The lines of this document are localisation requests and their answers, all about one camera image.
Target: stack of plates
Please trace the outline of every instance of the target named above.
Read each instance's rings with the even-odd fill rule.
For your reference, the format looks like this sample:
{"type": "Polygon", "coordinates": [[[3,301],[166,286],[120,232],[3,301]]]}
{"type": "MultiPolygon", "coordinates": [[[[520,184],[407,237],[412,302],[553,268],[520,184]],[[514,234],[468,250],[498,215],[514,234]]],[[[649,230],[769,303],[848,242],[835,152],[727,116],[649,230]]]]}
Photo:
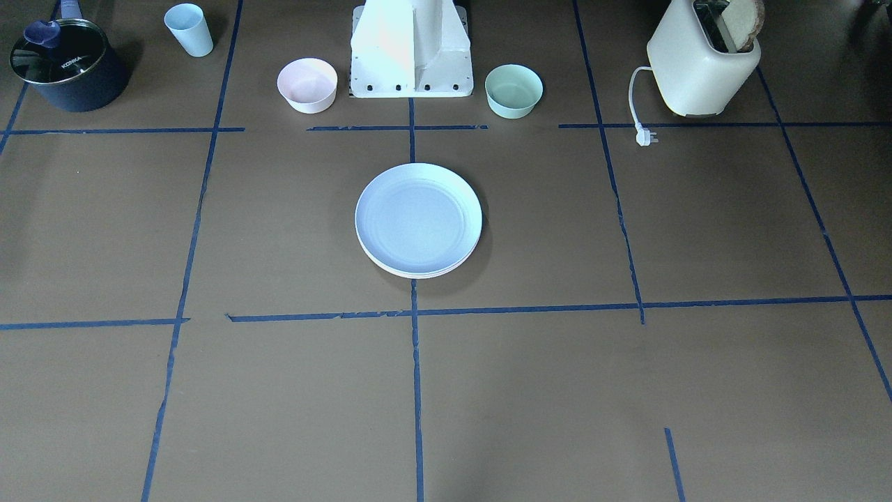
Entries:
{"type": "Polygon", "coordinates": [[[356,235],[375,264],[409,279],[461,265],[483,227],[480,201],[456,173],[430,163],[382,172],[359,196],[356,235]]]}

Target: plastic cup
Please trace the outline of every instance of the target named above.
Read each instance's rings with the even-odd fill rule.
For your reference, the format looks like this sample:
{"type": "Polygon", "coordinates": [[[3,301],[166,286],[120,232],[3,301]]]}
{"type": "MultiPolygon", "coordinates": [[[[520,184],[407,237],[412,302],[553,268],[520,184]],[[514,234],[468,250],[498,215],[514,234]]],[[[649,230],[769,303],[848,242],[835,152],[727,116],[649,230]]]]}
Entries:
{"type": "Polygon", "coordinates": [[[542,98],[542,80],[519,64],[503,64],[486,76],[486,101],[499,117],[526,116],[542,98]]]}
{"type": "Polygon", "coordinates": [[[319,113],[335,101],[337,72],[331,64],[312,57],[288,63],[276,85],[279,94],[301,113],[319,113]]]}
{"type": "Polygon", "coordinates": [[[164,25],[192,57],[202,57],[214,48],[208,22],[202,8],[195,4],[178,4],[164,14],[164,25]]]}

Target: white power cord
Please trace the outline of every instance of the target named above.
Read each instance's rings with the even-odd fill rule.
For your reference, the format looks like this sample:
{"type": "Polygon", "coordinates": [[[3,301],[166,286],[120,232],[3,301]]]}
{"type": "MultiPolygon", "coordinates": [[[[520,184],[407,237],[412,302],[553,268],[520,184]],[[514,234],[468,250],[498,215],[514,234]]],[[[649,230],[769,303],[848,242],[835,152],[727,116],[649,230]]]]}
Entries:
{"type": "Polygon", "coordinates": [[[635,76],[638,75],[638,72],[641,70],[649,70],[653,71],[653,68],[649,66],[639,66],[632,72],[632,79],[629,80],[629,109],[632,110],[632,119],[635,120],[635,130],[638,131],[638,134],[635,135],[635,140],[638,141],[638,144],[641,146],[650,146],[651,143],[659,143],[660,140],[657,139],[657,134],[650,129],[644,129],[644,126],[641,125],[641,122],[638,120],[638,114],[635,113],[635,103],[632,102],[632,89],[635,87],[635,76]]]}

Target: blue tape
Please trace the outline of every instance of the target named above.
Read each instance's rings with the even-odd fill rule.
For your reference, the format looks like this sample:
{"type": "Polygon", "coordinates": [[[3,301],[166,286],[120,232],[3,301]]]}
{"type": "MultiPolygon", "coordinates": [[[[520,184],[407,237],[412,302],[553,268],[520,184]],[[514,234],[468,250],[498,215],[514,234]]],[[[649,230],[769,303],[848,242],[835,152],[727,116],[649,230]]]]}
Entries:
{"type": "Polygon", "coordinates": [[[160,134],[160,133],[185,133],[185,132],[244,132],[244,127],[180,127],[180,128],[154,128],[154,129],[47,129],[47,130],[13,130],[13,136],[40,135],[40,134],[160,134]]]}
{"type": "Polygon", "coordinates": [[[231,322],[287,322],[317,321],[325,319],[367,319],[373,317],[407,317],[412,315],[408,310],[383,310],[369,312],[326,312],[321,314],[275,314],[275,315],[230,315],[231,322]]]}
{"type": "Polygon", "coordinates": [[[350,130],[409,130],[409,126],[316,126],[307,129],[310,132],[331,132],[350,130]]]}
{"type": "Polygon", "coordinates": [[[681,483],[681,470],[678,468],[678,457],[675,455],[675,442],[672,439],[672,431],[668,427],[663,429],[666,436],[666,446],[669,447],[669,461],[672,462],[672,473],[675,477],[675,490],[678,492],[679,502],[685,502],[684,485],[681,483]]]}
{"type": "Polygon", "coordinates": [[[412,280],[412,359],[415,361],[415,480],[417,502],[425,502],[425,457],[421,437],[421,364],[418,353],[418,293],[412,280]]]}
{"type": "MultiPolygon", "coordinates": [[[[223,81],[220,84],[220,96],[217,102],[217,115],[214,119],[214,128],[211,133],[211,144],[208,146],[208,160],[204,165],[204,176],[202,178],[202,189],[198,196],[198,205],[195,209],[195,220],[192,228],[192,238],[189,242],[189,254],[186,258],[186,270],[183,273],[183,291],[180,294],[179,304],[177,307],[177,318],[182,318],[186,310],[186,296],[189,291],[189,281],[192,276],[192,265],[195,258],[195,248],[198,244],[198,230],[202,225],[202,206],[204,204],[204,195],[208,189],[208,178],[211,175],[211,165],[213,164],[214,151],[217,148],[217,135],[219,133],[220,119],[223,115],[223,104],[226,102],[227,83],[229,81],[229,72],[232,69],[232,60],[235,55],[235,41],[238,38],[238,28],[242,19],[243,0],[238,0],[238,6],[235,9],[235,20],[233,22],[232,36],[229,40],[229,54],[227,56],[226,69],[223,71],[223,81]]],[[[155,418],[155,431],[152,436],[152,448],[149,451],[149,462],[145,468],[145,480],[143,482],[143,494],[141,502],[148,502],[152,488],[152,477],[155,469],[155,461],[158,458],[158,447],[161,444],[161,429],[164,424],[164,414],[167,410],[167,400],[170,394],[170,382],[173,379],[174,353],[179,343],[179,332],[181,324],[176,324],[173,334],[170,337],[170,352],[168,354],[167,376],[164,382],[164,399],[158,408],[158,415],[155,418]]]]}
{"type": "Polygon", "coordinates": [[[688,308],[693,306],[792,305],[847,302],[848,297],[750,298],[744,300],[690,300],[645,302],[644,308],[688,308]]]}
{"type": "Polygon", "coordinates": [[[537,312],[590,312],[598,310],[631,310],[638,304],[491,306],[477,308],[438,308],[419,310],[418,315],[464,314],[531,314],[537,312]]]}
{"type": "Polygon", "coordinates": [[[475,130],[489,129],[486,126],[476,125],[445,125],[445,126],[415,126],[415,130],[475,130]]]}
{"type": "MultiPolygon", "coordinates": [[[[889,301],[892,295],[869,295],[855,297],[859,301],[889,301]]],[[[845,303],[848,297],[787,297],[787,298],[745,298],[722,300],[686,300],[678,302],[642,302],[615,303],[615,304],[579,304],[579,305],[529,305],[529,306],[483,306],[466,308],[431,308],[420,309],[416,313],[409,310],[380,310],[366,312],[326,312],[317,314],[272,314],[272,315],[230,315],[227,318],[231,322],[288,322],[288,321],[313,321],[325,319],[362,319],[376,317],[407,317],[437,315],[466,315],[466,314],[534,314],[545,312],[593,312],[611,310],[636,310],[648,308],[691,308],[691,307],[716,307],[716,306],[748,306],[748,305],[796,305],[796,304],[826,304],[845,303]]]]}
{"type": "Polygon", "coordinates": [[[412,97],[409,98],[409,162],[415,162],[415,99],[412,97]]]}
{"type": "Polygon", "coordinates": [[[0,138],[0,155],[3,154],[4,149],[6,148],[6,141],[12,135],[12,125],[15,123],[15,120],[19,117],[19,110],[21,109],[21,102],[25,99],[25,91],[28,90],[28,82],[25,82],[21,85],[21,91],[19,92],[19,99],[15,102],[15,107],[12,109],[12,114],[9,116],[9,121],[6,123],[6,129],[3,132],[3,138],[0,138]]]}
{"type": "Polygon", "coordinates": [[[892,295],[855,295],[855,301],[859,302],[881,302],[892,300],[892,295]]]}
{"type": "Polygon", "coordinates": [[[67,322],[18,322],[0,324],[0,331],[13,330],[58,330],[65,328],[108,328],[121,326],[170,326],[188,322],[189,319],[117,319],[109,321],[67,321],[67,322]]]}
{"type": "Polygon", "coordinates": [[[604,159],[607,161],[607,174],[610,177],[610,188],[614,191],[616,198],[616,216],[619,218],[619,227],[623,232],[623,240],[625,241],[625,252],[629,259],[629,272],[632,275],[632,287],[635,290],[635,300],[638,302],[639,316],[641,324],[644,320],[644,305],[641,302],[641,290],[638,286],[638,274],[635,272],[635,260],[632,258],[632,245],[629,242],[629,232],[625,228],[625,219],[623,217],[623,203],[620,201],[619,188],[616,185],[616,176],[613,170],[613,161],[610,158],[610,147],[607,145],[607,133],[604,130],[604,120],[601,116],[601,106],[598,101],[598,91],[595,89],[595,77],[591,72],[591,61],[589,60],[589,49],[585,44],[585,33],[582,30],[582,18],[579,15],[579,3],[573,0],[573,11],[576,16],[576,29],[579,31],[579,42],[582,46],[582,58],[585,61],[585,70],[589,76],[589,88],[591,89],[591,101],[595,105],[595,116],[598,117],[598,129],[601,135],[601,145],[604,148],[604,159]]]}
{"type": "MultiPolygon", "coordinates": [[[[411,105],[413,108],[412,120],[414,121],[414,105],[411,105]]],[[[487,125],[433,125],[433,126],[417,126],[410,124],[408,126],[315,126],[307,129],[309,132],[345,132],[345,131],[356,131],[356,130],[487,130],[489,126],[487,125]]]]}
{"type": "MultiPolygon", "coordinates": [[[[778,122],[643,122],[649,128],[780,127],[778,122]]],[[[784,122],[786,127],[892,127],[892,122],[784,122]]],[[[632,123],[606,123],[607,129],[634,129],[632,123]]],[[[558,129],[597,129],[598,124],[558,124],[558,129]]]]}
{"type": "Polygon", "coordinates": [[[158,414],[155,415],[155,430],[152,433],[152,447],[149,449],[149,465],[145,468],[145,479],[143,480],[143,493],[140,500],[148,502],[149,492],[152,488],[152,477],[155,472],[155,462],[158,460],[158,447],[161,445],[161,426],[164,424],[164,414],[167,411],[167,399],[170,395],[170,381],[173,379],[173,363],[174,352],[179,344],[180,324],[173,328],[173,335],[170,337],[170,350],[168,351],[168,365],[166,376],[164,378],[164,399],[161,400],[161,406],[158,407],[158,414]]]}
{"type": "Polygon", "coordinates": [[[812,190],[808,187],[808,181],[805,179],[805,173],[802,171],[802,166],[799,164],[796,150],[793,148],[793,142],[790,140],[789,134],[787,133],[787,128],[783,120],[781,119],[781,112],[778,110],[777,105],[774,103],[772,91],[768,88],[768,81],[765,80],[765,76],[762,73],[762,68],[756,66],[756,73],[758,74],[759,79],[762,81],[762,87],[765,89],[765,94],[768,96],[768,103],[769,105],[771,105],[772,110],[774,111],[774,117],[780,125],[780,132],[783,134],[784,141],[787,143],[789,156],[793,160],[793,165],[796,167],[796,174],[799,177],[799,183],[802,185],[802,189],[805,192],[805,197],[808,199],[808,204],[812,207],[814,219],[818,222],[818,228],[821,230],[821,234],[824,237],[824,243],[827,245],[827,250],[830,252],[830,258],[833,259],[833,266],[836,267],[839,281],[842,282],[842,287],[846,291],[846,298],[848,298],[849,304],[852,306],[852,313],[855,314],[855,319],[858,321],[858,327],[861,328],[861,334],[864,337],[864,342],[867,344],[867,348],[871,352],[873,364],[877,367],[877,372],[880,374],[880,380],[883,383],[883,387],[886,389],[886,396],[888,397],[889,402],[892,402],[892,385],[889,384],[889,378],[886,375],[886,371],[883,369],[883,364],[880,361],[880,355],[877,354],[876,347],[873,346],[871,334],[867,331],[867,326],[864,324],[864,320],[861,317],[861,312],[858,310],[858,303],[855,300],[855,296],[852,294],[852,289],[849,288],[848,280],[846,279],[846,275],[842,270],[842,265],[839,263],[836,250],[833,248],[833,242],[830,240],[830,233],[827,231],[827,227],[824,225],[824,220],[821,217],[821,212],[818,211],[817,203],[814,202],[812,190]]]}

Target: pot lid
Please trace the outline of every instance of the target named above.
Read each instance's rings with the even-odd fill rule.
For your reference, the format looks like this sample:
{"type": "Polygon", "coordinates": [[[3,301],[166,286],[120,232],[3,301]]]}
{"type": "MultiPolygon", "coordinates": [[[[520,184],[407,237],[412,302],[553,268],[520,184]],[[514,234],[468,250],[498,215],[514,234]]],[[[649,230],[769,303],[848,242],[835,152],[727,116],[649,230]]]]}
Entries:
{"type": "Polygon", "coordinates": [[[98,26],[80,19],[58,21],[58,46],[50,48],[21,38],[10,54],[12,69],[32,84],[54,84],[89,71],[105,54],[108,39],[98,26]]]}

